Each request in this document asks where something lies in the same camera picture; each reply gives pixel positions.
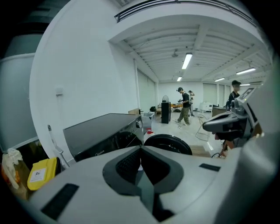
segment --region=chair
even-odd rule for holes
[[[206,142],[207,142],[207,141],[209,140],[210,133],[207,132],[207,134],[204,134],[204,133],[199,132],[200,129],[201,129],[201,127],[202,127],[202,125],[203,125],[203,123],[204,123],[205,121],[207,121],[207,118],[206,118],[203,114],[198,114],[198,120],[199,120],[199,123],[200,123],[200,127],[199,127],[199,129],[198,129],[198,131],[197,131],[197,133],[196,133],[195,136],[196,136],[196,138],[198,138],[198,139],[200,139],[200,140],[202,140],[202,141],[206,141]],[[206,135],[206,136],[207,136],[207,140],[197,137],[197,134]]]

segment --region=black speaker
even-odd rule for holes
[[[168,124],[171,116],[170,102],[161,103],[161,123]]]

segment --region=yellow container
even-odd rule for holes
[[[29,174],[27,186],[36,191],[56,175],[57,158],[41,160],[34,163]]]

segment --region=man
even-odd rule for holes
[[[191,104],[189,103],[189,95],[183,90],[182,87],[179,87],[177,90],[179,93],[182,94],[183,97],[183,107],[180,113],[180,117],[178,118],[178,120],[176,120],[177,123],[180,123],[182,121],[182,119],[184,118],[184,125],[190,125],[189,123],[189,108],[191,106]]]
[[[238,91],[240,91],[240,84],[241,84],[241,82],[238,82],[236,80],[233,80],[231,83],[231,85],[233,87],[233,91],[232,91],[232,93],[229,94],[228,101],[226,104],[228,111],[231,109],[231,101],[233,101],[235,98],[240,96],[238,93]]]
[[[189,110],[191,112],[191,117],[194,117],[194,115],[193,115],[193,96],[194,96],[194,93],[191,90],[189,91],[189,96],[190,96],[190,104],[191,104]]]

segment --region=floor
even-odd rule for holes
[[[152,131],[155,134],[170,134],[174,135],[183,141],[185,141],[188,145],[199,145],[204,146],[205,151],[208,151],[210,155],[214,155],[215,153],[222,150],[222,142],[221,140],[215,140],[214,135],[210,133],[210,137],[208,141],[203,141],[198,139],[197,137],[207,140],[207,135],[198,134],[195,137],[197,130],[200,128],[200,122],[198,119],[198,114],[200,112],[193,112],[194,117],[190,117],[190,126],[183,125],[184,120],[181,121],[181,128],[178,128],[178,123],[175,122],[176,119],[179,118],[180,113],[172,112],[171,113],[171,122],[169,124],[161,123],[161,116],[158,115],[155,117],[152,123]],[[211,118],[210,112],[205,112],[203,115],[209,119]],[[203,128],[200,129],[201,133],[207,134]]]

